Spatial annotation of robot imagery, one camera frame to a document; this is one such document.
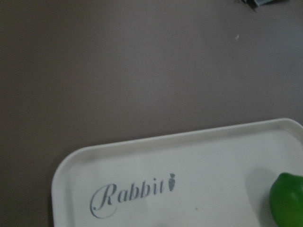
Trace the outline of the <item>green lime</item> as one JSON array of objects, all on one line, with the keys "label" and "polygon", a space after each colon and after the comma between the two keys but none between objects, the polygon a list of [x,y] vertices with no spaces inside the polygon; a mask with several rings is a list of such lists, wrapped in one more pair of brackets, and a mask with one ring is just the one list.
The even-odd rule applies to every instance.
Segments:
[{"label": "green lime", "polygon": [[272,217],[279,227],[303,225],[303,177],[281,173],[269,193]]}]

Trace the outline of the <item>white rabbit tray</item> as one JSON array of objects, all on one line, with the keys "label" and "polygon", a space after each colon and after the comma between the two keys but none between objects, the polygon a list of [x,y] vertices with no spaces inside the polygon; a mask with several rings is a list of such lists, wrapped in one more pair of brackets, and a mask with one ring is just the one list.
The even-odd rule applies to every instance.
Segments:
[{"label": "white rabbit tray", "polygon": [[280,173],[303,173],[303,128],[276,119],[81,148],[52,182],[56,227],[273,227]]}]

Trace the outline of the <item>grey folded cloth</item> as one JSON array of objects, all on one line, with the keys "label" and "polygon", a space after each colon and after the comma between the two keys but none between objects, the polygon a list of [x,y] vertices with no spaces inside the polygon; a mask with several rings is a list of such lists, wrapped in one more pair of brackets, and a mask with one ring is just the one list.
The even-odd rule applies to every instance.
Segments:
[{"label": "grey folded cloth", "polygon": [[263,5],[285,2],[285,0],[240,0],[240,2],[256,8]]}]

